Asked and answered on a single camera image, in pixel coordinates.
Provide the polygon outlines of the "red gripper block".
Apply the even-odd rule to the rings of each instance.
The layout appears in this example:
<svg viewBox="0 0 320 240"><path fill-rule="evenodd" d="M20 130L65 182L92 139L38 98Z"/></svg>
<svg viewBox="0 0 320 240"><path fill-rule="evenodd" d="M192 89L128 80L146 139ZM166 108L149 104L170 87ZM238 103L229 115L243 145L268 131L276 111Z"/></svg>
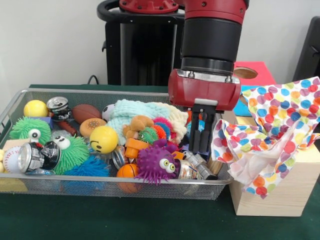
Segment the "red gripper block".
<svg viewBox="0 0 320 240"><path fill-rule="evenodd" d="M173 69L168 79L170 102L188 108L199 104L215 106L218 111L231 111L239 100L240 92L240 80L225 75ZM200 113L200 107L192 108L191 151L193 153L210 151L212 131L216 124L216 112L207 111L203 141L199 131Z"/></svg>

